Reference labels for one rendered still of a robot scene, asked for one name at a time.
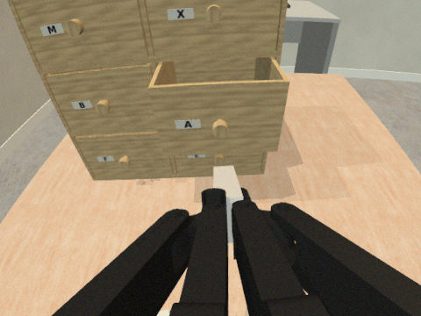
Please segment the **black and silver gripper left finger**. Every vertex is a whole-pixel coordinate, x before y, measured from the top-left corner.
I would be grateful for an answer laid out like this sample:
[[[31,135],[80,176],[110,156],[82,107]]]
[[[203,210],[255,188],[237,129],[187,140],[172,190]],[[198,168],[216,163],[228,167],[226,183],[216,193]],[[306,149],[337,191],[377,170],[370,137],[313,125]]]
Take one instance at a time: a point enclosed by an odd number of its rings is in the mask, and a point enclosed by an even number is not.
[[[52,316],[157,316],[186,269],[169,316],[228,316],[224,166],[213,167],[213,188],[201,194],[201,212],[164,213]]]

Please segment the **blue and white eraser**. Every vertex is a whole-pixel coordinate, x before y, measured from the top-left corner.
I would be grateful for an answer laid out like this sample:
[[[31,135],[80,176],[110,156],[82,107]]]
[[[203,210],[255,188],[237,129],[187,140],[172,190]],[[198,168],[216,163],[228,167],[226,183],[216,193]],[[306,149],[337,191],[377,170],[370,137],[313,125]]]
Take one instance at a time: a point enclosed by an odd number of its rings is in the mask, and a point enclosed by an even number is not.
[[[163,311],[159,311],[157,316],[169,316],[169,312],[170,310],[163,310]]]

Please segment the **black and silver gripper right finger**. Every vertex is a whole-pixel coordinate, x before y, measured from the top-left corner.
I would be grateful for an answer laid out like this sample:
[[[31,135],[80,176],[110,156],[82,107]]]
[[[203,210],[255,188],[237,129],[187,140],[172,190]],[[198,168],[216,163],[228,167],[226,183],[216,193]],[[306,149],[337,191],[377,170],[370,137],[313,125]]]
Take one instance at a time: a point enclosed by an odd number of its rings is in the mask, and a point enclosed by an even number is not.
[[[292,204],[259,209],[224,171],[249,316],[421,316],[420,284]]]

